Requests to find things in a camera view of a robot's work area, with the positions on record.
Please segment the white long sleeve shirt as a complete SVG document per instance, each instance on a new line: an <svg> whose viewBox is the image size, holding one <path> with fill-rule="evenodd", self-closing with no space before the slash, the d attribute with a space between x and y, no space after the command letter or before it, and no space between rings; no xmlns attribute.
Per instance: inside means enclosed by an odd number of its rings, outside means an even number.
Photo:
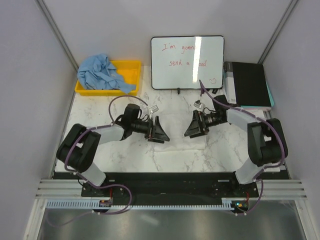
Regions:
<svg viewBox="0 0 320 240"><path fill-rule="evenodd" d="M206 136L200 136L196 138L185 137L183 129L186 129L186 126L181 125L180 123L176 125L170 125L167 122L162 123L161 125L166 134L169 136L170 141L166 141L165 143L152 142L151 146L156 153L204 150L207 146Z"/></svg>

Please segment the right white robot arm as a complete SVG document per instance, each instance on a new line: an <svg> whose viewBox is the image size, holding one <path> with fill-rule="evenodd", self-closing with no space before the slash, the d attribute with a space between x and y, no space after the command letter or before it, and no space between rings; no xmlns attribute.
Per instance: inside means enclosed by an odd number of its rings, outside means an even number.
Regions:
<svg viewBox="0 0 320 240"><path fill-rule="evenodd" d="M194 102L196 110L184 136L197 138L209 133L210 127L229 123L247 133L248 159L230 179L229 191L235 197L247 191L247 185L258 180L266 170L277 168L288 156L288 147L280 120L263 119L230 105L224 95L212 97L214 110L205 113L204 104Z"/></svg>

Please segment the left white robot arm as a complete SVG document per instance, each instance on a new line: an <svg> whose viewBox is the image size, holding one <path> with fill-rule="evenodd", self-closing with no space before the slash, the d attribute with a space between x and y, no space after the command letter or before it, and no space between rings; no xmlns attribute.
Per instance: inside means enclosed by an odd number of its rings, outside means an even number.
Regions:
<svg viewBox="0 0 320 240"><path fill-rule="evenodd" d="M64 163L67 171L73 172L92 184L92 191L99 197L106 196L110 185L105 181L106 174L94 163L98 146L109 142L123 141L139 133L149 142L163 144L170 138L163 130L159 117L142 120L141 108L129 103L124 113L113 124L87 128L74 124L58 147L56 158Z"/></svg>

